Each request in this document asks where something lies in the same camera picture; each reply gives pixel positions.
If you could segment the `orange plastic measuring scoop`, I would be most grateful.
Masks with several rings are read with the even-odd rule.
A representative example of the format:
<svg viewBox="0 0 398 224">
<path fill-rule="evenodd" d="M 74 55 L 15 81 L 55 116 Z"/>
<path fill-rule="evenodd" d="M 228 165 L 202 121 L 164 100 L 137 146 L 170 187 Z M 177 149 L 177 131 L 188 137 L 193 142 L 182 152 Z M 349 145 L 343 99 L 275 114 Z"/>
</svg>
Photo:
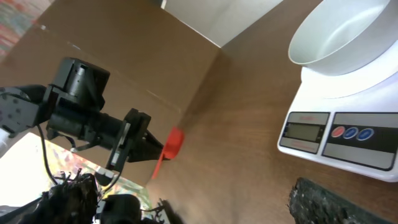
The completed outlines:
<svg viewBox="0 0 398 224">
<path fill-rule="evenodd" d="M 152 173 L 151 179 L 155 179 L 157 177 L 157 174 L 159 173 L 161 164 L 164 160 L 166 159 L 174 159 L 177 154 L 179 153 L 183 141 L 184 141 L 185 135 L 183 131 L 179 128 L 172 128 L 166 143 L 163 146 L 163 149 L 161 151 L 160 157 L 156 163 L 155 169 Z"/>
</svg>

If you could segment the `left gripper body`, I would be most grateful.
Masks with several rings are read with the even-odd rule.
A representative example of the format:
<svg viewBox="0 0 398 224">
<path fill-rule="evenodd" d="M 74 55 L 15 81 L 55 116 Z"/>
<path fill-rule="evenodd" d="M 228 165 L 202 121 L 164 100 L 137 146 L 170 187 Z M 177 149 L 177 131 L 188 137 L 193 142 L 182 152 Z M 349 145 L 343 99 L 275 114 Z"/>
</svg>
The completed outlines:
<svg viewBox="0 0 398 224">
<path fill-rule="evenodd" d="M 131 109 L 122 121 L 116 140 L 113 143 L 106 168 L 122 172 L 130 152 L 147 131 L 151 117 L 136 109 Z"/>
</svg>

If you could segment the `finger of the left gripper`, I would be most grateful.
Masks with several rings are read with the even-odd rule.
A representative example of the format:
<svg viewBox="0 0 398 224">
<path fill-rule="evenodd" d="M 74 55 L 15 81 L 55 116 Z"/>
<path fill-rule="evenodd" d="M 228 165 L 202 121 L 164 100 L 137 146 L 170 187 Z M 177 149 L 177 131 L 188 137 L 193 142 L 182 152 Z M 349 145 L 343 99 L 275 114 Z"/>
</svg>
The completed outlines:
<svg viewBox="0 0 398 224">
<path fill-rule="evenodd" d="M 129 150 L 127 162 L 156 161 L 160 158 L 163 147 L 150 131 L 146 131 Z"/>
</svg>

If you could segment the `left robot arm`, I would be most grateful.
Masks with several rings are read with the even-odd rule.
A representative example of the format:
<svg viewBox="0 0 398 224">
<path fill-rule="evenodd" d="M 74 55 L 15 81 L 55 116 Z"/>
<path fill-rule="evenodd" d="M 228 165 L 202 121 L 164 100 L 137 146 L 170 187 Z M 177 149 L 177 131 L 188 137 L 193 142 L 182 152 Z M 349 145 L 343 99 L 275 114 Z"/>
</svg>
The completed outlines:
<svg viewBox="0 0 398 224">
<path fill-rule="evenodd" d="M 147 129 L 149 115 L 131 109 L 120 120 L 101 112 L 109 76 L 103 68 L 68 57 L 48 86 L 2 87 L 1 129 L 14 138 L 46 123 L 49 139 L 68 136 L 86 142 L 74 151 L 95 146 L 111 151 L 106 168 L 118 172 L 125 162 L 158 160 L 163 145 Z"/>
</svg>

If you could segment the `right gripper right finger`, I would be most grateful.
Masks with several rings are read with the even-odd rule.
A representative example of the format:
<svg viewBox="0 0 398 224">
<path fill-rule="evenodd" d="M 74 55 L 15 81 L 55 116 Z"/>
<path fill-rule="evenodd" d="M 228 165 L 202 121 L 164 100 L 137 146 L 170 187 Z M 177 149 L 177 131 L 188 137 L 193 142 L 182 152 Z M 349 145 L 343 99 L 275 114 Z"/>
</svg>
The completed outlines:
<svg viewBox="0 0 398 224">
<path fill-rule="evenodd" d="M 390 223 L 303 177 L 292 187 L 287 206 L 295 223 L 300 224 Z"/>
</svg>

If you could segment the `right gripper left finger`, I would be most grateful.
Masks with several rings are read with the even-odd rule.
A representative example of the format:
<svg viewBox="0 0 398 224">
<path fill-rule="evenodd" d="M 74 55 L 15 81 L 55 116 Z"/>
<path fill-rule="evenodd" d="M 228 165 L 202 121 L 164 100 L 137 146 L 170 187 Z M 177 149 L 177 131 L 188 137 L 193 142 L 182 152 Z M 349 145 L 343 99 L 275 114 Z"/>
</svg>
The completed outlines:
<svg viewBox="0 0 398 224">
<path fill-rule="evenodd" d="M 38 199 L 1 216 L 1 223 L 92 224 L 98 204 L 93 174 L 65 180 Z"/>
</svg>

